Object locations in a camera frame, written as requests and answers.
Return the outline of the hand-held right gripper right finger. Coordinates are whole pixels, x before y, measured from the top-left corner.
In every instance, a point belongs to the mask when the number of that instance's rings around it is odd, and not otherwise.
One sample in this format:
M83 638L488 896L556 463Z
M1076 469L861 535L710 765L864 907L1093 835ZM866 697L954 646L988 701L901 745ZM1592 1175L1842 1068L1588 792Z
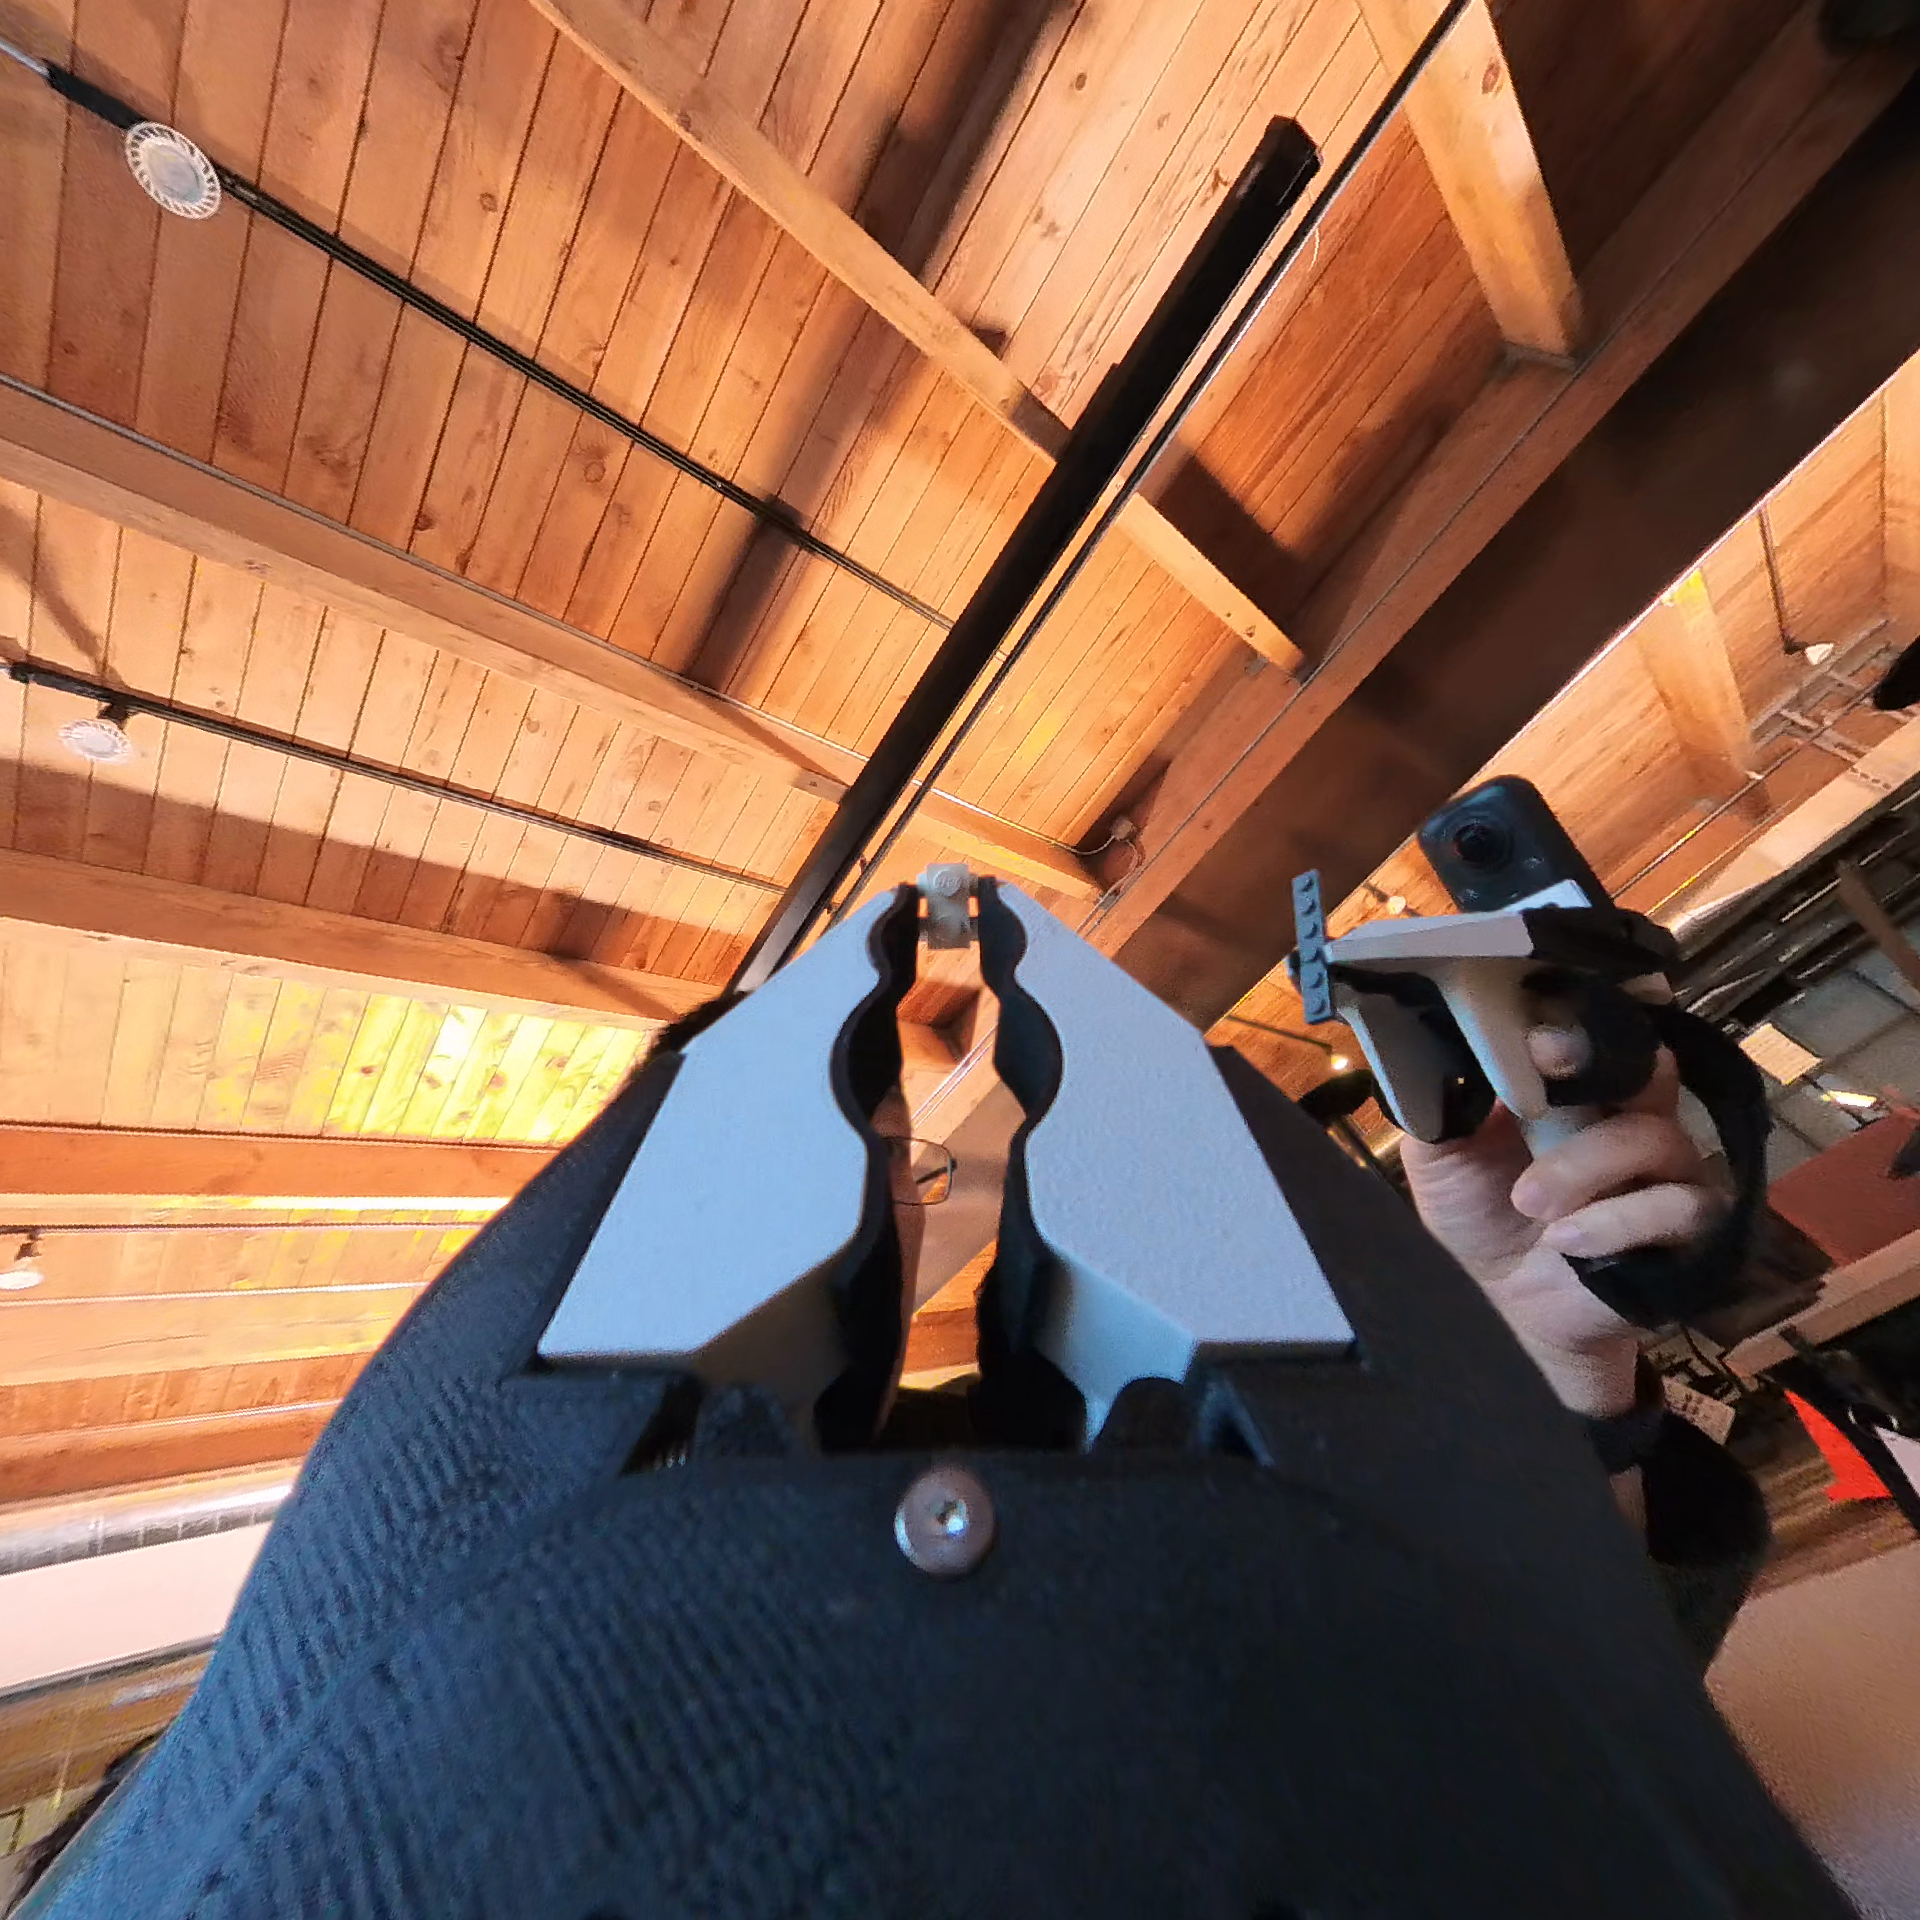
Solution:
M1019 1110L975 1301L979 1403L1013 1443L1091 1443L1143 1381L1342 1359L1354 1326L1200 1033L1003 879L975 884Z

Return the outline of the person's left hand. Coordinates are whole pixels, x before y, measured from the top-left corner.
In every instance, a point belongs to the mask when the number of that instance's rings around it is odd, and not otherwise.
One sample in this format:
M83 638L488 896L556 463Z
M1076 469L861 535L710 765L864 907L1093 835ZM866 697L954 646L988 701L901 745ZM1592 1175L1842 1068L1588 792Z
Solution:
M1574 1260L1679 1251L1712 1235L1725 1188L1679 1119L1664 1047L1644 1089L1533 1155L1514 1113L1472 1136L1402 1140L1411 1199L1429 1235L1474 1277L1578 1416L1624 1416L1638 1401L1638 1331L1596 1299Z

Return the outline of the long black ceiling rail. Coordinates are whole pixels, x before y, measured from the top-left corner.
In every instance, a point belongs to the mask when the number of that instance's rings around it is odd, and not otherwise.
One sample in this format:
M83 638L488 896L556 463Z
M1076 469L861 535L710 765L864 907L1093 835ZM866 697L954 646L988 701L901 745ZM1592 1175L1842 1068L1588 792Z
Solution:
M1279 267L1268 256L1319 172L1307 131L1275 118L759 927L733 991L764 984L816 926L847 912L850 889L901 836L1271 297Z

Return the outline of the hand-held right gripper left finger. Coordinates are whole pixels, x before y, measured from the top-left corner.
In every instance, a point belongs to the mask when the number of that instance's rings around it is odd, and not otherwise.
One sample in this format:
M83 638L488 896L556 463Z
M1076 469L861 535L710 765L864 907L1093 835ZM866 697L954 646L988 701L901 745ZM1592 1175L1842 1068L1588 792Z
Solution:
M901 1236L899 1003L916 892L856 910L664 1077L539 1357L755 1384L794 1419L883 1419L915 1257Z

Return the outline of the orange traffic cone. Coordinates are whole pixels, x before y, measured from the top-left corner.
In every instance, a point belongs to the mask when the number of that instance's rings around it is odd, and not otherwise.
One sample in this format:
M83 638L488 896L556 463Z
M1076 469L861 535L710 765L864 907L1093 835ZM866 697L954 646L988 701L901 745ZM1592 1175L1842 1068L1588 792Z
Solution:
M1828 1470L1827 1500L1831 1504L1882 1504L1892 1500L1885 1480L1834 1419L1790 1390L1786 1390L1786 1401Z

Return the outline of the silver ventilation duct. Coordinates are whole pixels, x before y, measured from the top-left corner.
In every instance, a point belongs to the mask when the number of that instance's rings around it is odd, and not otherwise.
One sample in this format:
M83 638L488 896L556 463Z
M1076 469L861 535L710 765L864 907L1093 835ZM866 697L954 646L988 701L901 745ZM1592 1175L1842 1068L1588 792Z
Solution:
M298 1475L295 1460L275 1460L7 1504L2 1574L267 1526Z

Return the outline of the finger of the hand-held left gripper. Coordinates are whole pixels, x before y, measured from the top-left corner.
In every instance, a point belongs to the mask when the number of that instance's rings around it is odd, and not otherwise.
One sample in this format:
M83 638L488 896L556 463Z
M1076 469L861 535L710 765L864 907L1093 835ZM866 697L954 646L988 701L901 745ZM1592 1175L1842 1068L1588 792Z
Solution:
M1572 879L1562 879L1493 912L1366 920L1330 939L1325 960L1330 968L1373 972L1432 972L1478 960L1530 960L1533 936L1527 912L1591 904L1592 900Z
M1488 1119L1493 1083L1429 973L1338 966L1334 1012L1360 1040L1378 1101L1404 1134L1444 1145Z

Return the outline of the background work table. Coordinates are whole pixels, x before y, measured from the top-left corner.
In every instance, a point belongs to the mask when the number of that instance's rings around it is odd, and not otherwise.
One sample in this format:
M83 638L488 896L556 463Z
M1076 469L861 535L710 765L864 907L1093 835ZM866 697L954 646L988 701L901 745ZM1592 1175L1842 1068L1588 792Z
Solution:
M1767 1369L1831 1345L1868 1323L1918 1301L1920 1231L1891 1241L1855 1261L1834 1269L1812 1304L1782 1318L1773 1328L1751 1334L1723 1356L1741 1381L1756 1381Z

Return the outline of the black ceiling light track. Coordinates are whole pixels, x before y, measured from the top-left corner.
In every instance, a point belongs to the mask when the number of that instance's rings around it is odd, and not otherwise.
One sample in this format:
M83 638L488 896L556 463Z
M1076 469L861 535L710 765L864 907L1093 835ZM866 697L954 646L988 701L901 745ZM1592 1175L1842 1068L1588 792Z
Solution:
M103 680L69 673L46 662L10 659L4 660L4 673L11 684L19 684L23 687L43 687L84 701L92 708L92 720L114 729L120 739L128 735L128 725L135 717L150 717L174 729L219 739L226 745L252 747L270 751L283 760L317 765L339 777L362 777L413 797L484 812L494 819L516 822L522 828L542 828L573 841L584 841L587 845L600 851L623 852L628 856L653 862L669 870L690 872L700 879L742 884L764 896L776 896L781 892L781 884L773 878L756 876L749 870L736 870L703 856L685 855L658 841L640 838L631 832L620 832L614 828L600 828L594 822L575 822L539 806L525 806L519 803L498 799L494 795L483 795L460 784L438 782L424 775L403 769L398 765L388 765L365 757L355 757L350 751L335 751L317 742L299 740L286 733L275 733L270 729L244 725L213 711L187 708L150 692L112 687Z
M2 38L2 52L4 60L34 72L34 78L66 104L90 113L93 120L116 132L120 153L123 132L136 118L152 120L149 113L112 94L108 87L79 78L72 69L60 62L32 55L11 38ZM909 612L911 617L931 623L939 633L946 633L954 625L954 619L936 609L931 600L920 599L911 589L901 587L899 582L892 582L875 567L854 560L843 547L826 540L823 535L816 535L805 524L805 519L797 516L776 495L756 493L742 487L738 479L719 472L710 463L695 457L690 449L674 446L640 421L628 419L608 403L590 395L587 389L579 385L567 374L549 368L533 355L510 345L488 326L483 326L478 319L470 319L443 300L429 295L412 279L405 279L403 275L388 270L384 262L373 257L373 253L364 251L335 230L315 223L292 204L275 197L275 191L270 191L261 182L236 174L231 167L216 159L210 161L219 172L223 184L221 205L232 200L261 222L267 222L282 232L295 237L299 244L323 253L326 262L342 267L347 270L347 275L378 287L384 297L390 297L406 313L416 313L423 319L445 328L445 334L451 334L466 348L478 349L487 359L501 364L506 371L522 377L527 385L539 389L542 392L556 399L562 399L590 421L612 430L618 439L651 455L664 469L690 479L700 489L727 500L727 505L746 512L759 528L774 533L776 536L796 547L800 553L821 560L832 568L839 568L853 581L861 582L866 589L877 592L893 608Z

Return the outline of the dark wrist band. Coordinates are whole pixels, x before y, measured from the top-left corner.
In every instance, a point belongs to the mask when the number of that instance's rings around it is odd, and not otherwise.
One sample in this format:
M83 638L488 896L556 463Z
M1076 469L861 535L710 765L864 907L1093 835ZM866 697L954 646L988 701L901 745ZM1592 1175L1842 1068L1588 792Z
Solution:
M1646 1357L1636 1357L1631 1401L1624 1408L1605 1415L1579 1415L1581 1431L1611 1480L1640 1471L1658 1455L1664 1443L1667 1419L1664 1383L1647 1367Z

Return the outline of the grey studded toy brick plate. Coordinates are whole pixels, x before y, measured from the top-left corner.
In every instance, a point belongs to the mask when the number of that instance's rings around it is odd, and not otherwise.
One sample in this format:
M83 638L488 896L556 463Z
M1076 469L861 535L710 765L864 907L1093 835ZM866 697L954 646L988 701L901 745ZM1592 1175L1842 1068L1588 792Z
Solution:
M1294 876L1288 884L1294 916L1294 948L1287 960L1302 1020L1330 1023L1334 1020L1333 963L1328 960L1328 915L1319 870Z

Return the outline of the person's left forearm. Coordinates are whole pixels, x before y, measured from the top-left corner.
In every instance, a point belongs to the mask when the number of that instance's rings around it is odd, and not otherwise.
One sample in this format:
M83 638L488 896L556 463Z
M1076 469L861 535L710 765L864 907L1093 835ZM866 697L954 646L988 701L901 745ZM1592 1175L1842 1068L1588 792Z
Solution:
M1725 1447L1667 1412L1640 1462L1640 1497L1647 1559L1704 1673L1772 1552L1763 1487Z

